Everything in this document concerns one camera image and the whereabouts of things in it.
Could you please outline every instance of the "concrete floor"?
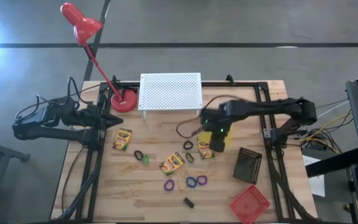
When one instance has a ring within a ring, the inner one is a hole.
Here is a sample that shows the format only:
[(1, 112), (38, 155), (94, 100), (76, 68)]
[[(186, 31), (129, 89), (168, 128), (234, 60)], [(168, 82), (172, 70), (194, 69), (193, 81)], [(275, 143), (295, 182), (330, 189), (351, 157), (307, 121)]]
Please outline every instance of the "concrete floor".
[[(64, 2), (0, 0), (0, 43), (74, 43), (71, 25), (59, 11)], [(86, 16), (100, 18), (104, 0), (72, 2)], [(111, 42), (358, 42), (358, 0), (115, 0), (101, 36), (101, 43)], [(358, 79), (358, 48), (99, 49), (97, 56), (107, 74), (122, 80), (147, 72), (284, 80), (289, 96), (304, 96), (317, 106), (345, 99), (345, 82)], [(70, 76), (81, 85), (87, 61), (81, 48), (0, 48), (0, 144), (31, 153), (28, 163), (9, 165), (0, 223), (48, 220), (67, 141), (19, 141), (11, 125), (36, 94), (63, 96)], [(90, 80), (101, 76), (93, 70)], [(347, 110), (349, 105), (342, 106), (315, 126)], [(353, 124), (333, 136), (344, 151), (358, 146)], [(315, 199), (320, 218), (350, 222), (340, 203)]]

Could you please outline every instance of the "wooden tabletop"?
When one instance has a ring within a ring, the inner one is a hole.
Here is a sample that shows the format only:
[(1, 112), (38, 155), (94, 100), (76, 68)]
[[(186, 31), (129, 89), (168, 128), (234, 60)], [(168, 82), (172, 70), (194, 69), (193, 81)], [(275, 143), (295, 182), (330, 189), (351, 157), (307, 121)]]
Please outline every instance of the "wooden tabletop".
[[(266, 82), (268, 82), (272, 100), (287, 98), (283, 81)], [(83, 88), (98, 83), (84, 82)], [(203, 87), (204, 104), (212, 97), (222, 94), (237, 95), (252, 101), (256, 100), (255, 90), (250, 87)], [(98, 88), (84, 91), (81, 96), (86, 101), (96, 101)], [(218, 104), (227, 100), (228, 98), (217, 99), (210, 106), (212, 108), (217, 107)], [(195, 146), (189, 152), (195, 158), (195, 162), (192, 164), (186, 162), (175, 174), (167, 177), (158, 165), (174, 152), (179, 152), (184, 158), (187, 152), (183, 150), (185, 139), (179, 137), (175, 132), (175, 127), (180, 121), (194, 118), (195, 112), (149, 111), (146, 120), (142, 119), (137, 110), (129, 113), (117, 113), (112, 110), (111, 113), (121, 117), (124, 123), (109, 128), (106, 133), (94, 222), (238, 222), (239, 219), (229, 208), (229, 204), (236, 195), (239, 195), (250, 185), (232, 177), (240, 147), (263, 155), (256, 187), (270, 201), (270, 207), (257, 221), (277, 221), (258, 116), (233, 123), (231, 128), (232, 141), (224, 152), (216, 153), (215, 159), (201, 160), (197, 150), (196, 137), (191, 139)], [(281, 126), (287, 119), (288, 116), (285, 115), (276, 116), (277, 126)], [(190, 133), (199, 127), (198, 122), (184, 125), (181, 132)], [(112, 148), (119, 128), (133, 131), (132, 139), (126, 151), (118, 151)], [(80, 150), (81, 145), (79, 143), (69, 143), (51, 218), (56, 218), (62, 213), (62, 188), (69, 167)], [(133, 156), (135, 150), (149, 154), (150, 164), (144, 166), (137, 161)], [(69, 206), (79, 191), (86, 151), (87, 149), (82, 151), (67, 183), (64, 196), (65, 208)], [(317, 217), (300, 148), (288, 146), (285, 149), (284, 160), (292, 192), (306, 210)], [(132, 167), (133, 170), (126, 170), (127, 167)], [(208, 184), (197, 186), (194, 189), (186, 189), (184, 177), (201, 174), (207, 175)], [(175, 181), (175, 189), (172, 192), (164, 192), (163, 185), (169, 178)], [(285, 217), (287, 217), (285, 200), (281, 191), (280, 195)], [(183, 203), (185, 197), (195, 204), (194, 209), (188, 208)], [(85, 214), (88, 209), (88, 200), (89, 194), (85, 200)]]

